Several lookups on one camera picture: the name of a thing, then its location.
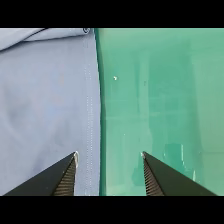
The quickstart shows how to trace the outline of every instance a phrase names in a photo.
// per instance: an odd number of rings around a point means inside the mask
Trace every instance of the light blue fabric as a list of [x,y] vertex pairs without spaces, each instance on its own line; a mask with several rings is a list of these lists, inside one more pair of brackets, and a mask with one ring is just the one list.
[[0,52],[0,194],[74,151],[79,152],[75,194],[99,194],[94,32],[63,37],[20,42]]

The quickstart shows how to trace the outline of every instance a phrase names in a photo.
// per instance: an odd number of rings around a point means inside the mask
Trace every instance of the folded cloth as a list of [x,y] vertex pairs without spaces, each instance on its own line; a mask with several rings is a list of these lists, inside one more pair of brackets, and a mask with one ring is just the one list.
[[93,29],[0,29],[0,50],[0,194],[78,151],[75,194],[98,195],[100,88]]

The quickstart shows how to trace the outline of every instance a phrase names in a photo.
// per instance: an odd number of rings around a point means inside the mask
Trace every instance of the glossy green tabletop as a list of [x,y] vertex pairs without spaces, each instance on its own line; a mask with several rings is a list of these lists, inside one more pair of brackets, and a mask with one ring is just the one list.
[[224,29],[96,29],[101,195],[145,195],[146,151],[224,195]]

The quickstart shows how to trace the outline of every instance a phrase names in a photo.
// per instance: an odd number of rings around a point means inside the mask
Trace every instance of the green surface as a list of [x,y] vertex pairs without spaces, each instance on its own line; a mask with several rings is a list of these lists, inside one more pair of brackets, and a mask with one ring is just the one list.
[[146,151],[224,195],[224,29],[97,29],[101,195],[145,195]]

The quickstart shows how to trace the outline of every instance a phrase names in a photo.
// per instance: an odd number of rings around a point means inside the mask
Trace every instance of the green table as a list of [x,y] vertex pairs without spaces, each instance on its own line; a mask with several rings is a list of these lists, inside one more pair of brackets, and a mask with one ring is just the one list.
[[105,28],[96,41],[100,194],[145,195],[146,151],[224,195],[224,29]]

